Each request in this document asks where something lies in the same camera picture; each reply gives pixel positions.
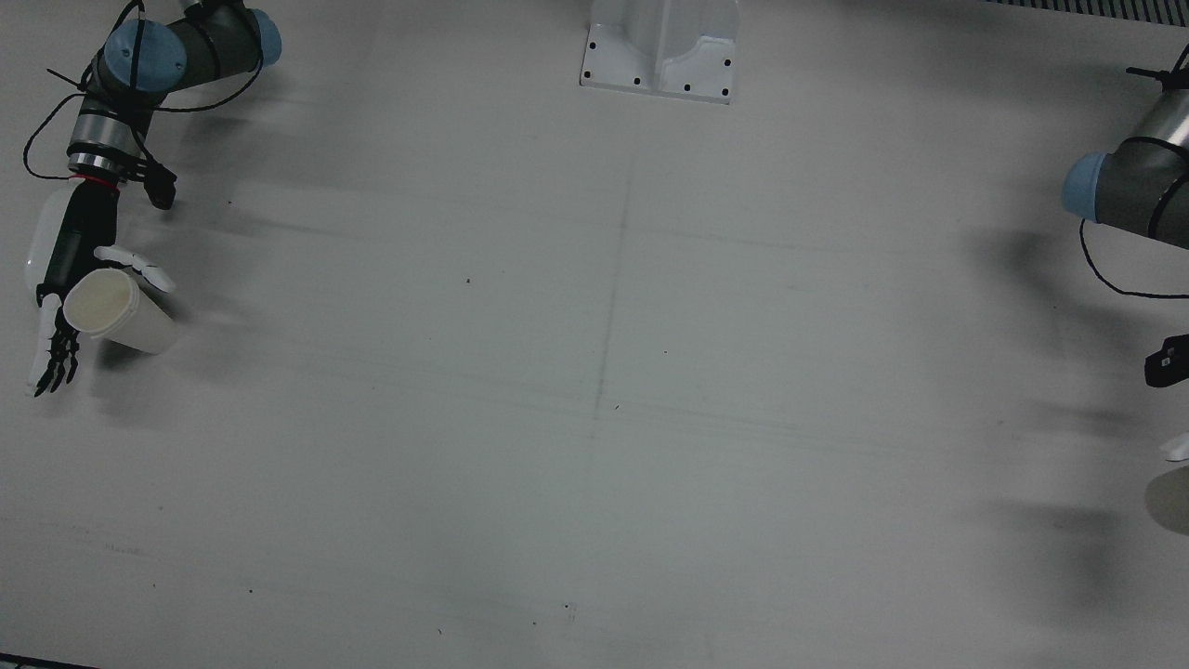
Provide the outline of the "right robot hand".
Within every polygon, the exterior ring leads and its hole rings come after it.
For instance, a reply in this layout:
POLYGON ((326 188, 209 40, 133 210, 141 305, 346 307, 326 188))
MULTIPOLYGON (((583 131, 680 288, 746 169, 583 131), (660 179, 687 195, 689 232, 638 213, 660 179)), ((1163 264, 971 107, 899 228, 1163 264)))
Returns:
POLYGON ((176 284, 117 242, 118 202, 117 187, 82 179, 52 193, 34 226, 24 269, 38 314, 27 380, 34 397, 73 383, 82 337, 152 355, 176 342, 174 318, 145 292, 174 294, 176 284))

